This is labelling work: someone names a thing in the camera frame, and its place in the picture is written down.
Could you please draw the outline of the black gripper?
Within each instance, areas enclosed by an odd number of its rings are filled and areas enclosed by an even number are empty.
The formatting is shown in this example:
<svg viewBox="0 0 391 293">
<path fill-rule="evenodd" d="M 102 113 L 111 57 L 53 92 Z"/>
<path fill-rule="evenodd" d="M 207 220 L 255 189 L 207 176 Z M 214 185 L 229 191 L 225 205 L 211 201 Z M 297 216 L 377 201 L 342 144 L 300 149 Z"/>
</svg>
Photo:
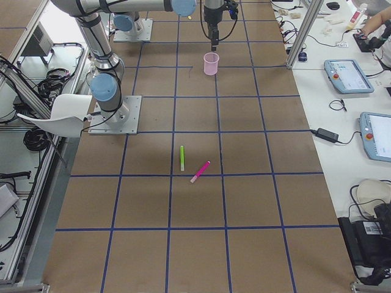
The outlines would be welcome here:
<svg viewBox="0 0 391 293">
<path fill-rule="evenodd" d="M 232 20 L 238 19 L 238 3 L 231 0 L 205 0 L 203 6 L 204 20 L 209 24 L 209 38 L 211 50 L 217 50 L 219 44 L 218 25 L 222 21 L 222 14 L 228 11 Z"/>
</svg>

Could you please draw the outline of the person's hand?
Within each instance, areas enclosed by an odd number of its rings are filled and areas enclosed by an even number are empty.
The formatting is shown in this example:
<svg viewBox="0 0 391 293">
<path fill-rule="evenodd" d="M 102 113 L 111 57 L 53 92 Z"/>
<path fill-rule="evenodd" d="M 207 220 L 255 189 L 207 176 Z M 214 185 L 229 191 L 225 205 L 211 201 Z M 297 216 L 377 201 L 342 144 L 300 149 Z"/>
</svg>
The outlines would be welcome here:
<svg viewBox="0 0 391 293">
<path fill-rule="evenodd" d="M 357 38 L 359 40 L 366 40 L 368 36 L 372 33 L 373 31 L 370 29 L 361 29 L 360 32 L 357 34 Z"/>
</svg>

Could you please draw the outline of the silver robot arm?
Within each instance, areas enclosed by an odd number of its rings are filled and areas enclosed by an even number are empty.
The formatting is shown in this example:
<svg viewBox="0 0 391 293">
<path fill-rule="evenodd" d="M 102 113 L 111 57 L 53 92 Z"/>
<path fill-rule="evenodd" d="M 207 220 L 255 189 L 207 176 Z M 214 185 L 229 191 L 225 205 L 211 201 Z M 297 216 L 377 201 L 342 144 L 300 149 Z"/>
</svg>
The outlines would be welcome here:
<svg viewBox="0 0 391 293">
<path fill-rule="evenodd" d="M 124 64 L 111 48 L 100 12 L 115 14 L 116 28 L 131 31 L 139 12 L 173 12 L 187 17 L 198 7 L 201 28 L 212 52 L 223 40 L 218 29 L 223 13 L 228 12 L 234 21 L 238 19 L 236 1 L 53 1 L 53 4 L 76 20 L 95 58 L 98 75 L 92 79 L 90 90 L 100 106 L 103 121 L 110 126 L 124 124 L 130 111 L 122 95 Z"/>
<path fill-rule="evenodd" d="M 114 26 L 128 35 L 140 35 L 144 31 L 139 12 L 115 13 Z"/>
</svg>

